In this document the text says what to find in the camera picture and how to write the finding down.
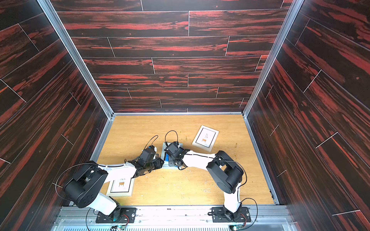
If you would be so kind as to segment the white picture frame deer print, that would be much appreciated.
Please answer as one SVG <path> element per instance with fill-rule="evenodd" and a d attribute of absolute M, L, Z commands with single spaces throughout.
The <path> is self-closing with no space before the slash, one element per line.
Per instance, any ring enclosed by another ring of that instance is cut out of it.
<path fill-rule="evenodd" d="M 211 152 L 218 134 L 219 131 L 202 125 L 194 138 L 192 145 L 207 152 Z"/>

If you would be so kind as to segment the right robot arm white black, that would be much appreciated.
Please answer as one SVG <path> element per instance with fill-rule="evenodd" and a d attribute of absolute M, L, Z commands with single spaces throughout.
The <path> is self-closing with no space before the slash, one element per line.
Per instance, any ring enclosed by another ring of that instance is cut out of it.
<path fill-rule="evenodd" d="M 187 167 L 207 170 L 224 193 L 225 201 L 220 216 L 229 221 L 236 221 L 241 216 L 240 187 L 245 171 L 226 152 L 196 153 L 180 147 L 177 141 L 166 143 L 164 152 L 179 170 Z"/>

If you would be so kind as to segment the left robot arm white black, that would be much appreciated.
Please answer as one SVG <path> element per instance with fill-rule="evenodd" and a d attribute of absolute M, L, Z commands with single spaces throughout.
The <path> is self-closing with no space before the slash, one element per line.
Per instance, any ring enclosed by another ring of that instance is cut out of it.
<path fill-rule="evenodd" d="M 63 187 L 66 198 L 79 208 L 89 207 L 108 216 L 113 222 L 118 221 L 122 217 L 121 206 L 116 200 L 100 193 L 101 188 L 107 182 L 131 180 L 162 168 L 164 160 L 156 151 L 151 145 L 140 156 L 124 164 L 100 165 L 94 161 L 80 164 L 81 168 Z"/>

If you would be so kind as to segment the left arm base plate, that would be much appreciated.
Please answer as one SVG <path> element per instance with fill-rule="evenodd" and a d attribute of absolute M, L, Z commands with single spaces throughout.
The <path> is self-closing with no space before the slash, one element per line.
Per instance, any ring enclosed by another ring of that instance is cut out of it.
<path fill-rule="evenodd" d="M 132 207 L 121 207 L 116 208 L 110 215 L 105 215 L 102 212 L 98 212 L 96 223 L 108 224 L 108 223 L 134 223 L 136 218 L 137 208 Z"/>

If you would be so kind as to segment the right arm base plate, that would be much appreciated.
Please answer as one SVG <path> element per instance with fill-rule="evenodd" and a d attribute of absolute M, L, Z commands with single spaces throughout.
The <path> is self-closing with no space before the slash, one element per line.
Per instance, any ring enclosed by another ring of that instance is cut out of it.
<path fill-rule="evenodd" d="M 243 206 L 240 206 L 236 212 L 231 212 L 225 207 L 212 207 L 208 216 L 212 217 L 214 223 L 251 222 L 249 209 Z"/>

